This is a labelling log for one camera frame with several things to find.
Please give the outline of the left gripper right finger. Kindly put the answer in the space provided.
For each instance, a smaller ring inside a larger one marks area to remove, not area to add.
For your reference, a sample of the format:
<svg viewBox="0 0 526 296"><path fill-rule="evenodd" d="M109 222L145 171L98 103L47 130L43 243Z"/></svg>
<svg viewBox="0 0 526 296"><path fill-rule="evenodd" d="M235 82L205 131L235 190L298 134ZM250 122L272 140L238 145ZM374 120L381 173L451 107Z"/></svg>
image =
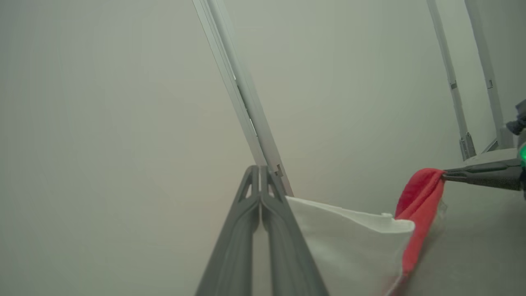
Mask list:
<svg viewBox="0 0 526 296"><path fill-rule="evenodd" d="M266 166L261 166L261 206L269 238L272 294L328 296L280 180Z"/></svg>

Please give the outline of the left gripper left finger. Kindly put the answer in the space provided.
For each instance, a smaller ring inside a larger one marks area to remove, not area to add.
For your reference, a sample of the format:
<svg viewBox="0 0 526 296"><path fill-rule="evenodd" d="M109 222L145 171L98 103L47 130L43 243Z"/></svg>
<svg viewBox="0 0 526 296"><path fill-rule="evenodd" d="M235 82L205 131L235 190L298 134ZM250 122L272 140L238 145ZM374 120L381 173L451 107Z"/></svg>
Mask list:
<svg viewBox="0 0 526 296"><path fill-rule="evenodd" d="M196 296L251 296L253 235L260 221L258 166L242 177Z"/></svg>

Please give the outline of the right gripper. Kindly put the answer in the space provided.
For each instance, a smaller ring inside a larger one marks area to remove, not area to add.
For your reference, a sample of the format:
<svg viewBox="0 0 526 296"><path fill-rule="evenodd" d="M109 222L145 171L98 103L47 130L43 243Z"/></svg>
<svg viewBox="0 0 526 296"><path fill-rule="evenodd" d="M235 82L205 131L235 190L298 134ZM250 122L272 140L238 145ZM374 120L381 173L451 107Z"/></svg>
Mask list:
<svg viewBox="0 0 526 296"><path fill-rule="evenodd" d="M505 190L522 190L526 197L526 142L518 147L520 160L501 160L445 170L444 180Z"/></svg>

